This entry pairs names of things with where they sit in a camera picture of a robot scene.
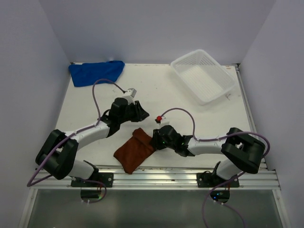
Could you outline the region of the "blue towel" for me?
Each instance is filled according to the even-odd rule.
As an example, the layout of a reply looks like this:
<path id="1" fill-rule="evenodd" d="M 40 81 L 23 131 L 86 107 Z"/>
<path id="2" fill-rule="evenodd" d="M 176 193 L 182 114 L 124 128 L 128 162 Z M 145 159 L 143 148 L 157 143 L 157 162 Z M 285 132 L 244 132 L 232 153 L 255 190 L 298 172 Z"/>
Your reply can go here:
<path id="1" fill-rule="evenodd" d="M 95 81 L 105 79 L 100 83 L 116 82 L 123 72 L 125 63 L 123 61 L 108 61 L 99 63 L 71 64 L 68 70 L 71 74 L 75 87 L 92 86 Z"/>

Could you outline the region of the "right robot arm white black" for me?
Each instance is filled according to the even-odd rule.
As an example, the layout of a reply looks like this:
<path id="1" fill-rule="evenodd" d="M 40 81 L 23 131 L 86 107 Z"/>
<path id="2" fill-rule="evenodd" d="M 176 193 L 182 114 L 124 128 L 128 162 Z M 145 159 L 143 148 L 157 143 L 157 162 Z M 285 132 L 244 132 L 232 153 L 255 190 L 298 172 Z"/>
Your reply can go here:
<path id="1" fill-rule="evenodd" d="M 230 128 L 222 137 L 196 139 L 193 135 L 181 135 L 171 125 L 153 130 L 150 145 L 155 150 L 170 148 L 182 157 L 194 157 L 202 154 L 223 154 L 226 159 L 216 164 L 212 172 L 200 178 L 209 186 L 223 186 L 242 172 L 258 173 L 267 142 L 253 137 L 253 133 L 238 128 Z"/>

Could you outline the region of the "brown orange towel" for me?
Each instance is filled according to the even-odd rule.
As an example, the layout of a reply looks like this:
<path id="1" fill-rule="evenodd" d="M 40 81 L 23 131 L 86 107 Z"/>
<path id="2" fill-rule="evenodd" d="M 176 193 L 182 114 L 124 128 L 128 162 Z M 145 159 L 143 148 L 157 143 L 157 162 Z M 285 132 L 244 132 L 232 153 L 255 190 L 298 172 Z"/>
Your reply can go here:
<path id="1" fill-rule="evenodd" d="M 118 148 L 114 157 L 120 162 L 125 173 L 132 174 L 155 149 L 150 145 L 152 137 L 142 128 L 133 131 L 132 137 Z"/>

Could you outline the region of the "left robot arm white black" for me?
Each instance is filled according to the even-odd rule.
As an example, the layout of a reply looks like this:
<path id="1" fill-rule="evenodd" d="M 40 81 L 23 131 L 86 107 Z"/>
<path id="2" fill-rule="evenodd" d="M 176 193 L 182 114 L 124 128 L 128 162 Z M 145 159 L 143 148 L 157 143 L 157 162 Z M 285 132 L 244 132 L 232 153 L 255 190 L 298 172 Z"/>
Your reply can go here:
<path id="1" fill-rule="evenodd" d="M 83 147 L 115 134 L 125 122 L 141 122 L 149 117 L 139 101 L 128 103 L 119 97 L 97 122 L 73 132 L 53 130 L 36 157 L 36 164 L 61 180 L 67 176 L 81 178 L 87 186 L 98 183 L 97 168 L 89 162 L 76 160 Z"/>

